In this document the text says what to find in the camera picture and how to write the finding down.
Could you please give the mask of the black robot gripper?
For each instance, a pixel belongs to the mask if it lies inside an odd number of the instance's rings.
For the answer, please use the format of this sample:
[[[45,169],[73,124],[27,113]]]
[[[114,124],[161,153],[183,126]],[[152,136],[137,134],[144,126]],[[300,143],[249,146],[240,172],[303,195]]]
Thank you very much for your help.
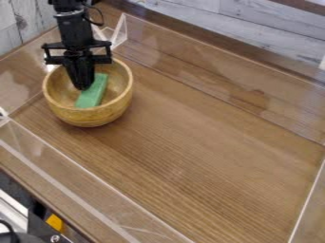
[[[76,88],[80,88],[77,69],[74,59],[81,58],[81,89],[86,90],[93,82],[93,63],[109,64],[112,62],[112,43],[109,41],[93,40],[86,46],[82,47],[65,47],[62,43],[42,44],[44,62],[48,65],[61,65],[65,68],[70,82]],[[105,53],[94,55],[90,50],[93,48],[105,49]],[[50,50],[61,50],[61,56],[53,56]]]

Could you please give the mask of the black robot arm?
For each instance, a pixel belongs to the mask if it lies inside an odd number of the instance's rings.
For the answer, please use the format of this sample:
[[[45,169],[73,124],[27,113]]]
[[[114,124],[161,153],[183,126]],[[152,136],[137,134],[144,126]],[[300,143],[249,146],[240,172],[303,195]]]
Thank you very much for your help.
[[[61,65],[69,80],[78,90],[86,90],[94,80],[94,65],[112,62],[112,42],[93,38],[92,27],[101,27],[104,21],[89,19],[88,0],[46,0],[53,7],[61,40],[44,43],[44,63]]]

